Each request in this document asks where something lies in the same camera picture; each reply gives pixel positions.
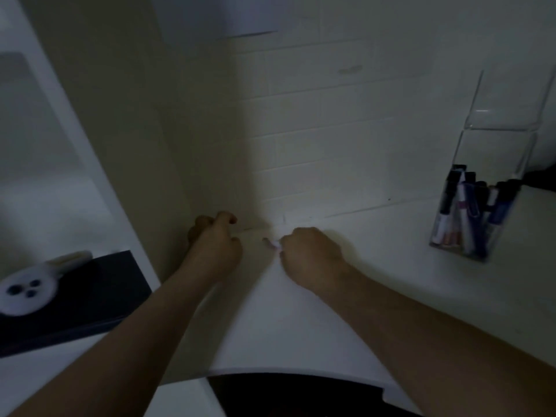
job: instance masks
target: hand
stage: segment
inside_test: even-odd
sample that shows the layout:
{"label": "hand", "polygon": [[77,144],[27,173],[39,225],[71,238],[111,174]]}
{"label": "hand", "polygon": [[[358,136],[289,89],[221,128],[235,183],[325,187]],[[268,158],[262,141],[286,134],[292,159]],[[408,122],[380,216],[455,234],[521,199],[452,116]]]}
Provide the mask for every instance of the hand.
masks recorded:
{"label": "hand", "polygon": [[195,275],[210,285],[226,278],[243,254],[240,240],[230,237],[229,225],[236,222],[230,212],[219,212],[216,218],[197,217],[187,233],[190,248],[177,273]]}
{"label": "hand", "polygon": [[330,286],[349,266],[340,246],[315,227],[296,228],[280,243],[280,258],[288,276],[313,292]]}

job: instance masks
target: pen holder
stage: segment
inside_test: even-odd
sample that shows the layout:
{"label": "pen holder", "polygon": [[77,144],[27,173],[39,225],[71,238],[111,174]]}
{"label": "pen holder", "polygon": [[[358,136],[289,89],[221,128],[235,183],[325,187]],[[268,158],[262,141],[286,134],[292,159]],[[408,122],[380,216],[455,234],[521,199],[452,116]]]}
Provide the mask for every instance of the pen holder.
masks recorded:
{"label": "pen holder", "polygon": [[485,262],[521,188],[553,66],[483,72],[442,190],[430,245]]}

